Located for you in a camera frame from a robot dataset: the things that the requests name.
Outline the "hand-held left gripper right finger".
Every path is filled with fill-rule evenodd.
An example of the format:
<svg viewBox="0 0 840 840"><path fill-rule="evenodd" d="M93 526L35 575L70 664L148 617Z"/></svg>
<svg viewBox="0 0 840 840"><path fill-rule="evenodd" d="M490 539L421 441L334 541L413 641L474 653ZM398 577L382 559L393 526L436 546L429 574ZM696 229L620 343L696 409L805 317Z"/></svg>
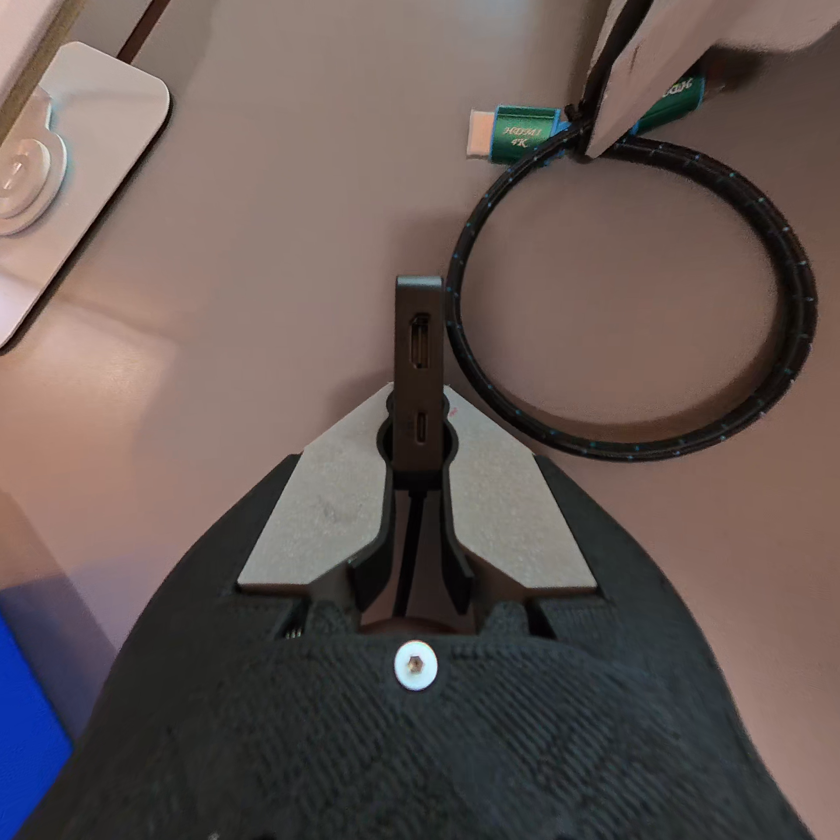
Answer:
<svg viewBox="0 0 840 840"><path fill-rule="evenodd" d="M456 612L487 615L499 602L594 593L536 455L450 386L444 398L442 565Z"/></svg>

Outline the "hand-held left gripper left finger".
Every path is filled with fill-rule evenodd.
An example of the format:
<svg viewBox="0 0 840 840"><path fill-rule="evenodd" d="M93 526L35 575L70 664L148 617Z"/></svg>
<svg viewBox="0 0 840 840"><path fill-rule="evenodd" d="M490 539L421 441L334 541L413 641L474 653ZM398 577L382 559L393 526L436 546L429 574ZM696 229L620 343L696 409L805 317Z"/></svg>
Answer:
<svg viewBox="0 0 840 840"><path fill-rule="evenodd" d="M250 594L366 611L392 573L394 481L382 387L304 448L238 576Z"/></svg>

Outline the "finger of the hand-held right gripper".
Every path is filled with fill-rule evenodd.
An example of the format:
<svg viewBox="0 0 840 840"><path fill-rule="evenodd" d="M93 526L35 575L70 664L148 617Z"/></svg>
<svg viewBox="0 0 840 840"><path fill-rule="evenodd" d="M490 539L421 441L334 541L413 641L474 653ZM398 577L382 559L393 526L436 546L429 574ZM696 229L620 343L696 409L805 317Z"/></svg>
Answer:
<svg viewBox="0 0 840 840"><path fill-rule="evenodd" d="M790 54L838 26L838 1L636 2L636 33L608 75L585 82L581 154L594 159L709 50Z"/></svg>
<svg viewBox="0 0 840 840"><path fill-rule="evenodd" d="M587 82L597 82L608 75L635 33L636 2L611 1L595 42Z"/></svg>

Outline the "black hub with thin cable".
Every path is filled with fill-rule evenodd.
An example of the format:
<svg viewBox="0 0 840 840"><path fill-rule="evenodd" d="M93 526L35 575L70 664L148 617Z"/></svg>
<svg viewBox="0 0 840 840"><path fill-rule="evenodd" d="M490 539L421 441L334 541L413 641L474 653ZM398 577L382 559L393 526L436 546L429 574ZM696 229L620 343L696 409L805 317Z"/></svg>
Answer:
<svg viewBox="0 0 840 840"><path fill-rule="evenodd" d="M443 280L399 276L395 282L392 468L407 494L406 532L394 617L406 615L427 493L438 488L445 455Z"/></svg>

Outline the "black braided cable green plugs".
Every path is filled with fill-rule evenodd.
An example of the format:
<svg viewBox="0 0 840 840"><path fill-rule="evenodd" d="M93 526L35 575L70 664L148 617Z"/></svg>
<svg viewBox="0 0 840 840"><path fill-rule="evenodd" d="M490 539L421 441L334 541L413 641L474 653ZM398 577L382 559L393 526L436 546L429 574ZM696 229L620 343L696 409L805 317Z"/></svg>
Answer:
<svg viewBox="0 0 840 840"><path fill-rule="evenodd" d="M444 291L445 330L460 370L478 396L502 420L541 445L568 455L599 461L648 463L676 459L719 445L757 423L789 391L811 352L817 324L817 291L812 267L793 227L771 200L739 172L685 146L650 140L625 132L605 151L609 159L645 165L682 176L705 187L727 203L751 227L764 247L780 291L780 331L775 356L762 381L723 417L706 426L647 442L592 440L567 434L526 413L509 400L481 369L466 337L461 291L467 263L481 229L501 201L533 171L562 152L582 144L593 132L596 95L606 82L587 81L579 105L573 106L570 127L507 169L490 185L463 226L449 262Z"/></svg>

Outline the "blue plastic bin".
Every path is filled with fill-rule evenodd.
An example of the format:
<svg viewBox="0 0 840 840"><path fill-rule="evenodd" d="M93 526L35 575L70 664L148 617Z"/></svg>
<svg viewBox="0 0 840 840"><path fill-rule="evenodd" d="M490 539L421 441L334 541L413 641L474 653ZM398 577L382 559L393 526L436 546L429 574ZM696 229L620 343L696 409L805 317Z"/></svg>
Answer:
<svg viewBox="0 0 840 840"><path fill-rule="evenodd" d="M42 801L71 740L12 631L1 621L1 838L11 839Z"/></svg>

